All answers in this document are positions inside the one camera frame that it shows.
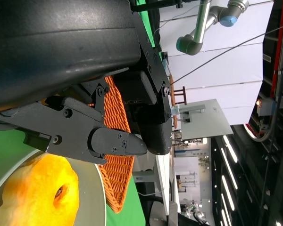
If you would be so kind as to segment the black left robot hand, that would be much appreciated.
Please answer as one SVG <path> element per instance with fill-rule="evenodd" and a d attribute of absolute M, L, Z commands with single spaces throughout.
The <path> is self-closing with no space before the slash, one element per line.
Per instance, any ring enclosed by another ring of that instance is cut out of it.
<path fill-rule="evenodd" d="M 0 129 L 103 165 L 166 155 L 170 83 L 127 0 L 0 0 Z"/>

